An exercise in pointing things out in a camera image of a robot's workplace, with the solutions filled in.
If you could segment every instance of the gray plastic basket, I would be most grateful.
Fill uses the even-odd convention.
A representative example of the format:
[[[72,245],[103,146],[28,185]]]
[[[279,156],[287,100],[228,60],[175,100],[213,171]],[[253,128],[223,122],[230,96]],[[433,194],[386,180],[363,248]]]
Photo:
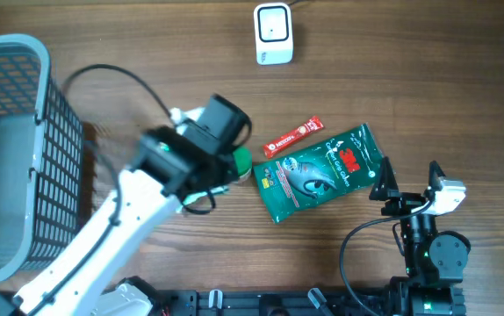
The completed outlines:
[[[0,282],[45,268],[77,233],[83,126],[47,49],[0,36]]]

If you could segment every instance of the green cap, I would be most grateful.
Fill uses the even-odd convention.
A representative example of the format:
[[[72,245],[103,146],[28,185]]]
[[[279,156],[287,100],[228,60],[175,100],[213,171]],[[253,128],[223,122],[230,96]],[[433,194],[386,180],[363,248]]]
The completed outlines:
[[[236,148],[233,152],[233,157],[238,176],[243,176],[252,169],[252,154],[246,147],[240,146]]]

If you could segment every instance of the red packet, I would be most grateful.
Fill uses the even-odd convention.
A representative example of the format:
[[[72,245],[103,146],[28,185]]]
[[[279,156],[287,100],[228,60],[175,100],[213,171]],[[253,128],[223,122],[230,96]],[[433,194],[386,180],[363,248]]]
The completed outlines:
[[[302,126],[299,126],[276,140],[263,145],[263,152],[266,157],[272,158],[275,154],[281,152],[297,141],[302,140],[310,133],[322,129],[323,127],[324,125],[320,122],[319,117],[315,115]]]

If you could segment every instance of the green package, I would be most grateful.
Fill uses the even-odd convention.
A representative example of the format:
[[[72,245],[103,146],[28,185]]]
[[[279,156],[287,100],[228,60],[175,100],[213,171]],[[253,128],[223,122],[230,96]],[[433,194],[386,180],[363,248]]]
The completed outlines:
[[[383,154],[367,124],[254,166],[275,223],[375,182]]]

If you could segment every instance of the green and white package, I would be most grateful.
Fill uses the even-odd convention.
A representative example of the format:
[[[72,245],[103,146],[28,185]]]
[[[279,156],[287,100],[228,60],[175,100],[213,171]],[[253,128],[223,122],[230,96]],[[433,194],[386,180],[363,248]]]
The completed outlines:
[[[367,124],[254,166],[260,196],[275,223],[296,211],[372,185],[383,159]]]

